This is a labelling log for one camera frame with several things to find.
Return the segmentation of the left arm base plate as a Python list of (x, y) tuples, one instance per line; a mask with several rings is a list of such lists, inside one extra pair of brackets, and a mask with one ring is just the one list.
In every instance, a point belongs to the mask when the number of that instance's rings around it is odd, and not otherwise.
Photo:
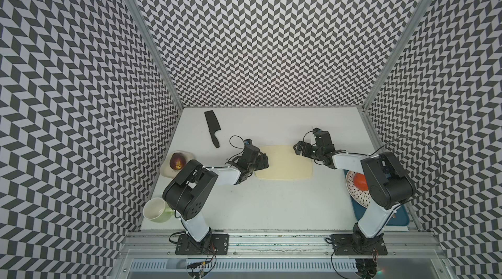
[(201, 242), (193, 240), (188, 234), (182, 234), (176, 244), (176, 255), (227, 255), (230, 235), (217, 233), (207, 235)]

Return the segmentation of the beige cutting board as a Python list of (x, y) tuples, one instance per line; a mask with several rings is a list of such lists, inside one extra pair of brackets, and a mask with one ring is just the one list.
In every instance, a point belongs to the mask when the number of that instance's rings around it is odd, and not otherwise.
[(266, 146), (261, 151), (267, 155), (269, 167), (255, 172), (260, 180), (296, 181), (312, 177), (312, 161), (296, 155), (293, 146)]

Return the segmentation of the black cleaver knife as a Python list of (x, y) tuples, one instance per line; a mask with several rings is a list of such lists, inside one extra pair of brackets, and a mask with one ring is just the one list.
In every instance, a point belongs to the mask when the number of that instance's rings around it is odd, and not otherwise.
[(216, 137), (216, 132), (221, 130), (218, 118), (216, 117), (214, 111), (205, 111), (204, 115), (207, 121), (207, 126), (209, 129), (209, 135), (211, 137), (211, 141), (213, 142), (216, 148), (220, 148), (220, 142)]

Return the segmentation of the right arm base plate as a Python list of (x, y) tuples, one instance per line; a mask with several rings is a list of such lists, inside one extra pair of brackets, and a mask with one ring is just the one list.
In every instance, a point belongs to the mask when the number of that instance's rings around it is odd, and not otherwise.
[(333, 246), (335, 255), (388, 255), (383, 235), (367, 239), (353, 234), (332, 234), (327, 238), (327, 240)]

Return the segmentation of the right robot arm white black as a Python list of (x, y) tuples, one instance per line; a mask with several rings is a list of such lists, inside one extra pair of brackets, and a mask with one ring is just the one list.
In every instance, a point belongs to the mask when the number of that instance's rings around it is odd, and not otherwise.
[(355, 241), (373, 241), (384, 233), (384, 227), (394, 212), (410, 200), (416, 188), (396, 155), (351, 153), (337, 150), (328, 131), (311, 131), (315, 143), (299, 141), (294, 152), (331, 169), (359, 173), (367, 182), (370, 202), (362, 219), (353, 228)]

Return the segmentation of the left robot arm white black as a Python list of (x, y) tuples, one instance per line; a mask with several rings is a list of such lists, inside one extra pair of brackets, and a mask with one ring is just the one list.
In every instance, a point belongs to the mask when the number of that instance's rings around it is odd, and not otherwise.
[(268, 156), (253, 144), (246, 144), (241, 153), (230, 157), (224, 166), (206, 166), (190, 160), (167, 185), (162, 199), (174, 210), (188, 236), (196, 242), (203, 242), (211, 228), (202, 209), (213, 188), (241, 184), (254, 172), (268, 167)]

